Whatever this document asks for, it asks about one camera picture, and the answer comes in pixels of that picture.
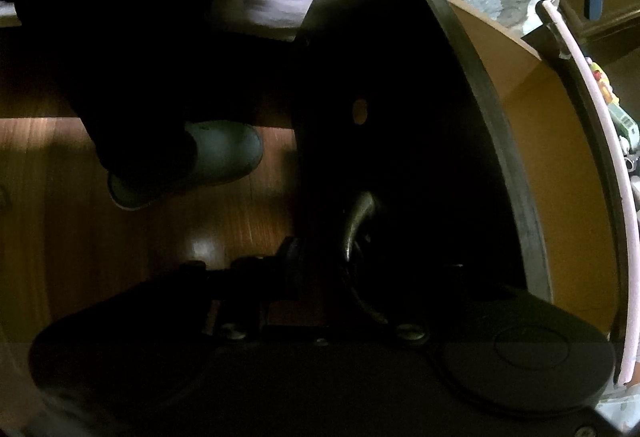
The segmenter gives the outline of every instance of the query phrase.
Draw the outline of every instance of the gray slipper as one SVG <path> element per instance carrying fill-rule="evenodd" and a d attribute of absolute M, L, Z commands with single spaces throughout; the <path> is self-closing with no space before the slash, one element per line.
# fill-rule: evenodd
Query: gray slipper
<path fill-rule="evenodd" d="M 163 195 L 232 182 L 249 175 L 262 159 L 262 140 L 252 126 L 220 120 L 187 123 L 185 130 L 198 150 L 191 172 L 177 181 L 154 185 L 132 184 L 109 173 L 107 186 L 118 207 L 141 210 Z"/>

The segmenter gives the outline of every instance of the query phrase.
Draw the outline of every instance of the foot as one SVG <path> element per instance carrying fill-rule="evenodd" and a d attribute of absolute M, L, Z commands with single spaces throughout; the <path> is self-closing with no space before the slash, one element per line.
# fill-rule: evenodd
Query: foot
<path fill-rule="evenodd" d="M 172 182 L 132 184 L 109 173 L 111 198 L 124 210 L 145 208 L 163 195 L 196 186 L 224 184 L 249 175 L 262 159 L 262 140 L 252 126 L 231 121 L 187 123 L 196 142 L 196 162 L 189 174 Z"/>

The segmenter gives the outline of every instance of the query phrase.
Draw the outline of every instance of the screw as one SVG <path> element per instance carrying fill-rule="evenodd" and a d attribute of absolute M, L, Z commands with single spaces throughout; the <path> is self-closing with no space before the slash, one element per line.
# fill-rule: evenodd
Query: screw
<path fill-rule="evenodd" d="M 421 340 L 427 335 L 423 327 L 415 323 L 403 323 L 396 325 L 396 336 L 404 341 Z"/>
<path fill-rule="evenodd" d="M 581 426 L 575 431 L 574 437 L 597 437 L 598 432 L 593 426 Z"/>
<path fill-rule="evenodd" d="M 218 329 L 218 334 L 230 341 L 240 341 L 246 338 L 247 333 L 239 324 L 237 323 L 225 323 L 220 325 Z"/>

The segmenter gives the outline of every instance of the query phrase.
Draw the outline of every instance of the black pants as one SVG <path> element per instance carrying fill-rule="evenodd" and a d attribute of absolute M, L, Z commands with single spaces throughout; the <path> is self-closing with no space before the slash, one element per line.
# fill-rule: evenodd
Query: black pants
<path fill-rule="evenodd" d="M 183 174 L 190 92 L 216 92 L 219 55 L 205 22 L 212 0 L 7 0 L 55 54 L 60 86 L 103 166 L 127 178 Z"/>

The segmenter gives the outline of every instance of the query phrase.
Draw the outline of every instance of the oval hole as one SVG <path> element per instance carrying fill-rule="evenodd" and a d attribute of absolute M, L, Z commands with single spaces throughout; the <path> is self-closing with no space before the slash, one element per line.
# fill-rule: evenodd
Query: oval hole
<path fill-rule="evenodd" d="M 356 99 L 353 102 L 351 113 L 355 124 L 365 124 L 367 120 L 367 100 L 362 98 Z"/>

